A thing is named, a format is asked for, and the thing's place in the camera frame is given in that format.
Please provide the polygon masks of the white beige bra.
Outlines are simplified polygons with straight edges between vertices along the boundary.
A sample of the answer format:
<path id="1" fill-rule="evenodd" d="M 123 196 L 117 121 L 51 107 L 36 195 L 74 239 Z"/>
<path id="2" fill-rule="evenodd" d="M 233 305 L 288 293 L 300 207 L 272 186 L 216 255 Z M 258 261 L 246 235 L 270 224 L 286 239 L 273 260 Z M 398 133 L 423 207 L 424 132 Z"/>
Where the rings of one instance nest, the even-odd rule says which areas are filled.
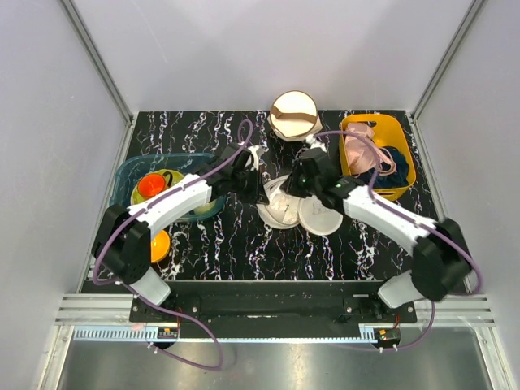
<path id="1" fill-rule="evenodd" d="M 266 209 L 278 223 L 292 225 L 298 221 L 298 205 L 297 197 L 285 193 L 272 193 Z"/>

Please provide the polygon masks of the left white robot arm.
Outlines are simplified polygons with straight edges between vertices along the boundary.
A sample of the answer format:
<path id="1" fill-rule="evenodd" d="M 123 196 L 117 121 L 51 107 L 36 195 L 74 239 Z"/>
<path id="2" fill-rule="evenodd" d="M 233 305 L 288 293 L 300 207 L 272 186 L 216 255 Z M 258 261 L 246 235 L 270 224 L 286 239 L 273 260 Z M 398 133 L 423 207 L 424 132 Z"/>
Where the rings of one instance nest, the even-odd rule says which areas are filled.
<path id="1" fill-rule="evenodd" d="M 189 212 L 213 200 L 235 193 L 242 202 L 268 203 L 259 159 L 260 145 L 231 143 L 219 156 L 198 164 L 171 188 L 140 204 L 106 209 L 91 254 L 99 267 L 145 298 L 147 312 L 159 322 L 175 313 L 171 289 L 151 266 L 151 242 L 165 228 Z"/>

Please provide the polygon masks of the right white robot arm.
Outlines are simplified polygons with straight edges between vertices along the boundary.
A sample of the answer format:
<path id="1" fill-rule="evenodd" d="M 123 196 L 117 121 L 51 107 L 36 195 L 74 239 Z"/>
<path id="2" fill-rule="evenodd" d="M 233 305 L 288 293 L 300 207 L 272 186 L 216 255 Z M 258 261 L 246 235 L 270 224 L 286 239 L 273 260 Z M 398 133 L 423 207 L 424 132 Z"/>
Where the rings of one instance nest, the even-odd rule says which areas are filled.
<path id="1" fill-rule="evenodd" d="M 410 301 L 442 301 L 474 269 L 458 223 L 423 218 L 381 197 L 363 181 L 340 174 L 319 148 L 301 154 L 281 188 L 294 197 L 316 197 L 329 210 L 383 233 L 411 256 L 410 270 L 384 282 L 369 301 L 376 321 L 387 322 Z"/>

